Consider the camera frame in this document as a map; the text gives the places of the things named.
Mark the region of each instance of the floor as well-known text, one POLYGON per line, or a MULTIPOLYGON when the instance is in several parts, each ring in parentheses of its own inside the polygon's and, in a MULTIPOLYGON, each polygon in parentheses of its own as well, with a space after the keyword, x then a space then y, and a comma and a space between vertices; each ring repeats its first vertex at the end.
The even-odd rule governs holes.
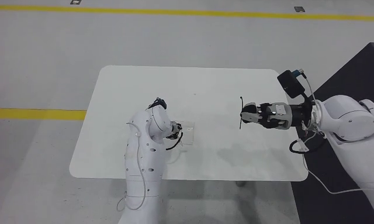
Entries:
MULTIPOLYGON (((71 0, 0 0, 69 7, 71 0)), ((83 8, 374 15, 373 0, 82 0, 83 8)), ((0 10, 0 108, 87 109, 102 67, 302 68, 317 89, 374 22, 0 10)), ((74 178, 81 121, 0 119, 0 223, 117 223, 122 180, 74 178)), ((165 181, 164 223, 300 223, 289 182, 165 181)))

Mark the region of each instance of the yellow stripe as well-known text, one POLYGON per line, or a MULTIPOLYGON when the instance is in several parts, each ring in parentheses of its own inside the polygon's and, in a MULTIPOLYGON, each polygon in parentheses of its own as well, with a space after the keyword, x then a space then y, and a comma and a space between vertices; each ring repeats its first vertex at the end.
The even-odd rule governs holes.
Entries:
POLYGON ((83 8, 79 6, 42 6, 42 5, 0 5, 0 11, 46 11, 74 13, 121 13, 139 15, 188 15, 237 18, 272 18, 272 19, 307 19, 307 20, 355 20, 374 21, 369 15, 321 15, 308 13, 263 13, 263 12, 226 12, 226 11, 193 11, 183 9, 113 9, 83 8))
POLYGON ((0 119, 84 120, 86 111, 65 109, 0 109, 0 119))

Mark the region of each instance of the cable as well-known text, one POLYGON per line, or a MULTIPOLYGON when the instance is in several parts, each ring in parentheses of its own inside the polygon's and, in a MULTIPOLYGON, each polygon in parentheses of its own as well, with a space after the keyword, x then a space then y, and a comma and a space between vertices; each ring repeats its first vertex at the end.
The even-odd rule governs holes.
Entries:
MULTIPOLYGON (((305 142, 307 142, 308 140, 310 140, 311 138, 315 137, 316 134, 312 135, 312 137, 308 138, 305 142)), ((304 139, 304 137, 302 137, 301 139, 297 139, 297 140, 294 140, 291 144, 290 144, 290 147, 289 147, 289 150, 292 152, 292 153, 296 153, 296 154, 307 154, 307 153, 314 153, 315 151, 317 151, 318 149, 320 149, 327 141, 327 139, 324 139, 320 145, 318 145, 317 147, 315 147, 314 149, 310 149, 309 151, 296 151, 293 149, 293 145, 295 145, 297 142, 299 141, 302 141, 302 139, 304 139)))
POLYGON ((304 143, 308 142, 309 140, 313 139, 317 135, 317 132, 314 132, 312 136, 310 136, 308 139, 304 141, 304 143))
POLYGON ((302 155, 302 156, 303 156, 303 164, 304 164, 305 169, 306 169, 310 174, 312 174, 312 175, 316 178, 316 180, 318 180, 318 181, 322 184, 322 186, 326 189, 326 191, 327 191, 328 193, 330 193, 330 194, 332 194, 332 195, 337 195, 337 194, 342 194, 342 193, 352 192, 352 191, 374 191, 373 188, 357 188, 357 189, 349 189, 349 190, 345 190, 345 191, 332 192, 332 191, 330 191, 330 190, 326 187, 326 185, 325 185, 325 184, 320 180, 320 178, 318 178, 315 174, 313 174, 310 170, 308 170, 308 168, 306 167, 306 163, 305 163, 305 157, 304 157, 304 155, 302 155))
POLYGON ((178 141, 175 143, 175 145, 173 145, 172 147, 167 148, 166 150, 172 150, 173 148, 175 148, 175 147, 179 144, 179 142, 181 141, 182 136, 183 136, 183 132, 181 132, 181 136, 179 137, 179 139, 178 139, 178 141))
POLYGON ((117 203, 117 211, 119 211, 119 212, 121 212, 121 211, 123 211, 124 210, 124 208, 123 209, 121 209, 121 210, 118 210, 118 205, 119 205, 119 203, 122 201, 122 200, 124 200, 124 204, 128 207, 128 209, 130 209, 130 210, 138 210, 138 209, 140 209, 140 207, 142 207, 143 206, 143 204, 144 204, 144 201, 146 200, 146 190, 147 190, 147 188, 146 188, 146 180, 144 179, 144 174, 143 174, 143 172, 142 172, 142 170, 141 170, 141 167, 140 167, 140 161, 139 161, 139 149, 140 149, 140 129, 139 129, 139 127, 137 126, 137 125, 135 125, 135 124, 133 124, 133 123, 131 123, 131 122, 126 122, 126 124, 129 124, 129 125, 132 125, 132 126, 134 126, 137 130, 138 130, 138 132, 137 132, 137 137, 138 137, 138 150, 137 150, 137 153, 136 153, 136 160, 137 160, 137 163, 138 163, 138 168, 139 168, 139 171, 140 171, 140 174, 141 174, 141 179, 143 180, 143 185, 144 185, 144 195, 143 195, 143 200, 142 200, 142 202, 141 202, 141 204, 138 206, 138 207, 136 207, 136 208, 132 208, 132 207, 129 207, 128 206, 128 204, 126 203, 126 195, 127 195, 127 191, 125 191, 124 192, 124 196, 118 201, 118 203, 117 203))
POLYGON ((317 110, 319 111, 320 108, 319 108, 318 105, 317 105, 316 97, 314 96, 314 92, 313 92, 313 90, 312 90, 312 88, 311 88, 311 85, 310 85, 310 83, 309 83, 309 80, 307 79, 307 77, 306 77, 306 75, 305 75, 304 73, 302 73, 302 76, 304 77, 304 79, 305 79, 306 82, 308 83, 308 86, 309 86, 309 89, 310 89, 310 92, 311 92, 311 96, 313 97, 313 100, 314 100, 314 104, 316 105, 316 108, 317 108, 317 110))

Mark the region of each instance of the white table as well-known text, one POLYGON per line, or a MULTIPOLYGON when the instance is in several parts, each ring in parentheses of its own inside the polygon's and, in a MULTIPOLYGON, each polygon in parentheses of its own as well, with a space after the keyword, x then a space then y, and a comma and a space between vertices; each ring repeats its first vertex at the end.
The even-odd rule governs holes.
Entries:
MULTIPOLYGON (((295 129, 240 124, 241 101, 286 102, 274 70, 107 66, 99 75, 70 164, 79 178, 125 178, 125 124, 156 97, 170 119, 193 122, 193 145, 168 151, 166 180, 302 181, 295 129)), ((166 147, 173 142, 167 141, 166 147)))

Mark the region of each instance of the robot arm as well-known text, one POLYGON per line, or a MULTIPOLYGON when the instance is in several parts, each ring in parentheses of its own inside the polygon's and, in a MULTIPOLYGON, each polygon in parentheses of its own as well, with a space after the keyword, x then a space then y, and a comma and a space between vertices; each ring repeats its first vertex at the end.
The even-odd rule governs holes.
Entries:
MULTIPOLYGON (((315 100, 313 96, 312 105, 304 93, 305 89, 296 79, 298 75, 306 79, 303 71, 298 70, 292 73, 285 71, 278 80, 291 98, 302 95, 304 103, 249 103, 242 108, 241 120, 244 123, 259 123, 265 128, 289 129, 291 126, 301 126, 303 130, 321 133, 330 142, 345 171, 361 187, 374 208, 374 103, 368 99, 357 102, 351 97, 337 95, 324 102, 315 100)), ((307 153, 304 149, 292 149, 293 144, 300 141, 292 142, 290 151, 307 153)))
POLYGON ((302 95, 300 105, 286 103, 246 104, 240 113, 244 123, 259 123, 265 128, 289 129, 301 126, 304 130, 332 132, 343 141, 354 142, 374 134, 374 103, 368 99, 357 102, 351 97, 337 95, 324 102, 315 100, 313 106, 305 95, 305 89, 296 79, 302 70, 285 71, 278 80, 291 98, 302 95))
POLYGON ((158 223, 160 186, 165 167, 164 138, 177 139, 182 126, 170 121, 166 103, 157 98, 146 110, 127 123, 126 205, 119 223, 158 223))

